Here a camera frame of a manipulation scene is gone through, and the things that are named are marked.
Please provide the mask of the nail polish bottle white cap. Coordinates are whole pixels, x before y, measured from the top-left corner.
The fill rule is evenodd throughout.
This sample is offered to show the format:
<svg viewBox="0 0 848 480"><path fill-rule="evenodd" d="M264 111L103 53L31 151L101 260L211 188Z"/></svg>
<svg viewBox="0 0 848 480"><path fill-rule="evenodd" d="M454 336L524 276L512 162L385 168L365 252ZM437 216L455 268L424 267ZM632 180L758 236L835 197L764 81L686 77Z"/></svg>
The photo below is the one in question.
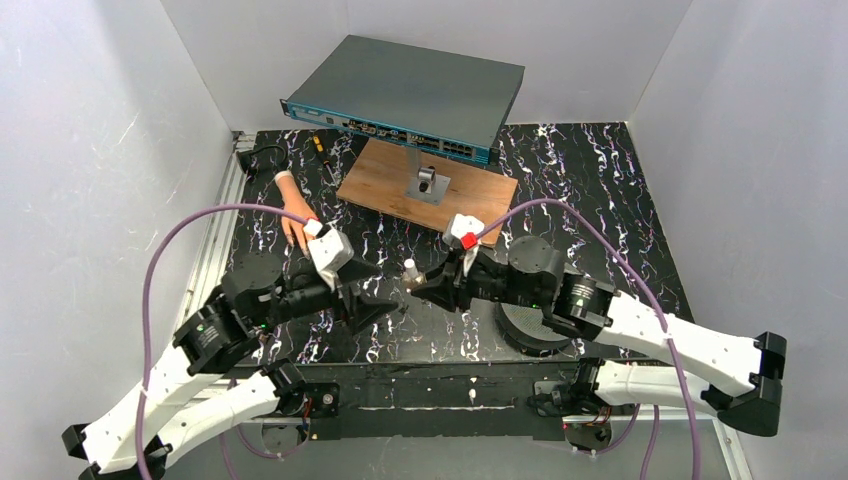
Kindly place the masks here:
<svg viewBox="0 0 848 480"><path fill-rule="evenodd" d="M401 281L408 293L426 282L426 276L418 269L414 259L406 259L403 262L403 267Z"/></svg>

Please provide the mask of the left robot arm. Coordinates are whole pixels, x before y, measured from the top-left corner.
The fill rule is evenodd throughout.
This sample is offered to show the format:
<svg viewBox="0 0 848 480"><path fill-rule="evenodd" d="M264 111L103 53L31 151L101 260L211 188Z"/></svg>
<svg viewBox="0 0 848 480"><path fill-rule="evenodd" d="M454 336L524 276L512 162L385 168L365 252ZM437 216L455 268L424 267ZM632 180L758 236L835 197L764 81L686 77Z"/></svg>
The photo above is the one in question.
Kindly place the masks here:
<svg viewBox="0 0 848 480"><path fill-rule="evenodd" d="M318 401L285 358L258 367L222 394L191 401L257 351L262 335L279 325L330 310L358 333L396 310L397 302L358 289L358 281L378 272L354 258L342 268L341 287L332 289L312 267L287 276L272 253L243 257L177 329L146 386L135 387L100 419L63 432L68 455L88 463L81 478L139 479L143 460L150 477L160 479L182 455L247 420L274 412L304 415Z"/></svg>

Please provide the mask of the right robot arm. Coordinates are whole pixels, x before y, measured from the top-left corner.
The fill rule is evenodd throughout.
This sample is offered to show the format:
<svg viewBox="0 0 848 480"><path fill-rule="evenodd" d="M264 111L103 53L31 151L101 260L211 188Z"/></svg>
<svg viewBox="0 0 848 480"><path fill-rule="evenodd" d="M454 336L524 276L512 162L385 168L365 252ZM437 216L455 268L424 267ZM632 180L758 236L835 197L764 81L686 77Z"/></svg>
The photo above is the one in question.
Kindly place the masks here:
<svg viewBox="0 0 848 480"><path fill-rule="evenodd" d="M541 394L560 415L595 407L655 404L693 407L747 434L773 437L779 429L787 340L716 332L655 309L574 268L564 253L535 236L518 239L500 263L478 249L452 249L420 272L404 262L409 293L446 311L472 300L535 308L558 335L614 345L652 359L625 365L590 359L567 387Z"/></svg>

